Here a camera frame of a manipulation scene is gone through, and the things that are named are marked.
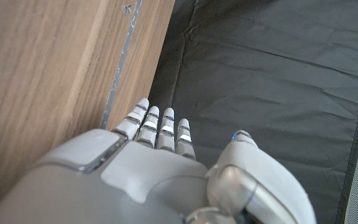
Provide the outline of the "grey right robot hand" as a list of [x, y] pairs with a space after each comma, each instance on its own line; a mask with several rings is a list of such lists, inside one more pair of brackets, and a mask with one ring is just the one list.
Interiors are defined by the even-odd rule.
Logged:
[[48, 152], [0, 202], [0, 223], [315, 222], [305, 189], [248, 132], [206, 167], [188, 120], [147, 99]]

